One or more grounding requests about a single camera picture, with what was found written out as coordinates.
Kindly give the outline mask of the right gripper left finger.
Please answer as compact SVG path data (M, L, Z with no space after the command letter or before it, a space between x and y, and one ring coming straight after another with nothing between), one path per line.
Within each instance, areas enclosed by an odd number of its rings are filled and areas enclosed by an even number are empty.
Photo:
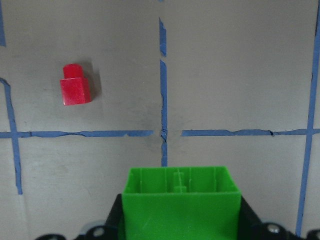
M117 229L123 217L122 194L119 193L111 207L111 210L105 221L105 226L109 229Z

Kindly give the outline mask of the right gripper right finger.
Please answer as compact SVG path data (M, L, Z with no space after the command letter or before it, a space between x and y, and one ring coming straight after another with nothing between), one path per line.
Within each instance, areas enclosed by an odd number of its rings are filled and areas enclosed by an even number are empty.
M261 219L242 196L239 211L239 239L257 240L261 224Z

